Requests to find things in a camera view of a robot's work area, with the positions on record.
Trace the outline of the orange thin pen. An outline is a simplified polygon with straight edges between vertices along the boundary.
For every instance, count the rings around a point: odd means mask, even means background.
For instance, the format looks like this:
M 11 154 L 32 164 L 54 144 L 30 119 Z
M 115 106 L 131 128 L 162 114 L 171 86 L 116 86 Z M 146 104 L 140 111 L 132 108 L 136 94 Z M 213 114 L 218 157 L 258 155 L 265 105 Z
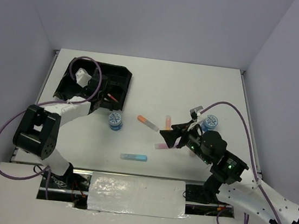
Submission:
M 114 96 L 112 96 L 111 94 L 107 94 L 107 96 L 109 97 L 109 98 L 111 98 L 114 102 L 116 102 L 116 103 L 118 103 L 119 101 L 116 99 L 116 98 L 114 98 Z

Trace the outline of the purple pink highlighter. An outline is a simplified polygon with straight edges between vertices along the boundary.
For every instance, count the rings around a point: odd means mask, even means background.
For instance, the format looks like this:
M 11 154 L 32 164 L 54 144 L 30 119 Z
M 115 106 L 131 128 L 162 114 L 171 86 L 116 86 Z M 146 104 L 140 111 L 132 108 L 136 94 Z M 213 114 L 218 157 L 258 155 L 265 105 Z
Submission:
M 167 147 L 167 145 L 165 144 L 165 143 L 156 143 L 155 145 L 154 145 L 154 148 L 156 149 L 156 150 L 162 150 L 162 149 L 167 149 L 168 147 Z

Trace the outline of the blue round tape tin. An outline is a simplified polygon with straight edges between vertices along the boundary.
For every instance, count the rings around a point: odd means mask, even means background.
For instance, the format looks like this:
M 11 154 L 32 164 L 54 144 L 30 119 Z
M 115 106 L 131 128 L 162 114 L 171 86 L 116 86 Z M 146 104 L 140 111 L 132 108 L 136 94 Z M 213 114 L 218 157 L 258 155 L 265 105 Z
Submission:
M 209 114 L 202 122 L 201 129 L 203 130 L 203 132 L 208 132 L 210 130 L 212 131 L 217 127 L 218 123 L 218 118 L 214 115 Z
M 119 131 L 122 128 L 122 116 L 119 113 L 112 112 L 108 116 L 109 128 L 113 131 Z

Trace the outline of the orange capped highlighter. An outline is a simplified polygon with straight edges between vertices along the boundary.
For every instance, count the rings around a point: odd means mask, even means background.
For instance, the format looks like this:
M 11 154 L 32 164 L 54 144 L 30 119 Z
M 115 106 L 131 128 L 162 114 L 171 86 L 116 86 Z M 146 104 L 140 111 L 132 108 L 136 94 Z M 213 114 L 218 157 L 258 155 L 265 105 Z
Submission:
M 153 124 L 151 121 L 147 120 L 145 117 L 138 115 L 137 120 L 141 123 L 143 123 L 144 125 L 146 125 L 147 127 L 149 127 L 150 129 L 152 129 L 155 132 L 159 131 L 159 128 Z

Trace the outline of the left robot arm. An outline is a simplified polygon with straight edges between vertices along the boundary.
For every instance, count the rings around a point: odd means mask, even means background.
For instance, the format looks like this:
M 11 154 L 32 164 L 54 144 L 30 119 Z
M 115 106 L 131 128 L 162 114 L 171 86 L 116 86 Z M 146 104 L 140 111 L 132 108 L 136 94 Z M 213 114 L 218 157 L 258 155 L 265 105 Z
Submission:
M 96 70 L 89 74 L 84 68 L 74 74 L 64 74 L 50 104 L 31 105 L 13 137 L 19 149 L 35 155 L 48 168 L 47 179 L 60 188 L 88 184 L 88 180 L 74 173 L 74 166 L 56 148 L 60 127 L 96 111 L 109 94 L 109 79 Z

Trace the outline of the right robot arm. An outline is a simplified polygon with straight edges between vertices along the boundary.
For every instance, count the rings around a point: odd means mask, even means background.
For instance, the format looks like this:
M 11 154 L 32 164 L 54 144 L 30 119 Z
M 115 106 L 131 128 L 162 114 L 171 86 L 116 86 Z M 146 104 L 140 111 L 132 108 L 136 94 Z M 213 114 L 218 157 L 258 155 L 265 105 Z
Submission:
M 199 128 L 188 122 L 159 132 L 167 147 L 186 146 L 210 166 L 209 178 L 190 194 L 201 203 L 228 203 L 267 224 L 299 224 L 299 204 L 255 177 L 244 161 L 227 150 L 227 142 L 217 131 L 200 133 Z

